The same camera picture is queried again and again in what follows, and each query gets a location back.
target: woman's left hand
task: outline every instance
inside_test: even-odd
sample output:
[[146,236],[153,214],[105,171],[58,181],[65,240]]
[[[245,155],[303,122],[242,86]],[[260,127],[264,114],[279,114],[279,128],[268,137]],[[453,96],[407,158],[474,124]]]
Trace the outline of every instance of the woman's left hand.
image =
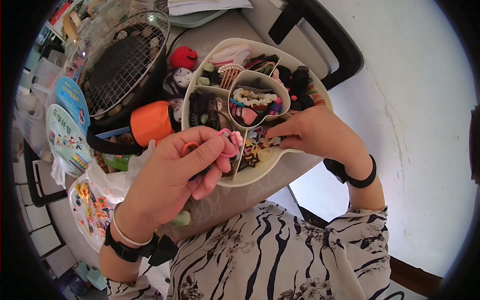
[[[211,193],[230,162],[220,154],[235,153],[235,147],[218,131],[198,126],[163,139],[145,162],[125,201],[115,212],[120,230],[131,240],[148,241],[155,229],[171,221],[190,197],[202,199]],[[188,142],[201,144],[182,157]],[[192,176],[210,166],[205,176]]]

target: wrist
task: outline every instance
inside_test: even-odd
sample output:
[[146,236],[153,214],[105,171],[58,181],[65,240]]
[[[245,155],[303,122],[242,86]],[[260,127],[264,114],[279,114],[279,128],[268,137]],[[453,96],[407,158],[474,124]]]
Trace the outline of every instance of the wrist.
[[366,150],[365,153],[357,155],[354,159],[344,165],[347,175],[357,180],[367,179],[373,170],[372,158]]
[[[115,210],[115,223],[117,223],[118,229],[130,240],[136,243],[148,242],[156,227],[152,222],[152,218],[149,216],[142,216],[128,207],[128,204],[118,204],[118,208]],[[123,239],[115,226],[111,226],[112,237],[115,241],[122,242],[124,245],[131,248],[138,248],[139,246],[131,244]]]

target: green tray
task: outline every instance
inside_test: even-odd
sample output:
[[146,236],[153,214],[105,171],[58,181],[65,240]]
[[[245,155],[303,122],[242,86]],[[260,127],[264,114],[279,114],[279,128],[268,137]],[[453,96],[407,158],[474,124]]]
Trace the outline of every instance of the green tray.
[[228,10],[194,12],[183,16],[171,16],[170,24],[172,26],[183,28],[196,28],[223,15]]

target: tray of colorful hair clips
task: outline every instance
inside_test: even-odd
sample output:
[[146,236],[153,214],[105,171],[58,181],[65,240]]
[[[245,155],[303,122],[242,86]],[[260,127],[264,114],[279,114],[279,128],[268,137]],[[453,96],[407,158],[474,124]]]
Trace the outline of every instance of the tray of colorful hair clips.
[[241,38],[218,44],[195,72],[183,103],[182,130],[208,126],[230,137],[239,153],[221,186],[239,187],[266,175],[288,152],[267,131],[330,98],[320,79],[299,60],[272,46]]
[[70,209],[78,229],[86,232],[84,236],[90,246],[100,252],[115,205],[101,196],[85,174],[79,179],[68,191]]

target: silver bangle bracelet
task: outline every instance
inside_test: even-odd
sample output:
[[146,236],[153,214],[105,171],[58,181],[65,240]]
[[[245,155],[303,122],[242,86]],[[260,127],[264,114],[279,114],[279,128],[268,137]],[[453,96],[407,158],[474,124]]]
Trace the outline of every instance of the silver bangle bracelet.
[[133,244],[135,246],[145,246],[145,245],[148,245],[152,239],[153,239],[153,234],[152,234],[152,237],[148,240],[148,242],[145,242],[145,243],[137,243],[137,242],[134,242],[133,240],[127,238],[126,235],[123,234],[123,232],[119,229],[118,225],[117,225],[117,222],[115,221],[115,212],[117,211],[117,208],[120,206],[121,202],[119,204],[117,204],[115,206],[115,208],[113,209],[113,216],[112,216],[112,222],[113,222],[113,226],[115,226],[115,230],[120,234],[121,238],[126,240],[127,242],[129,242],[130,244]]

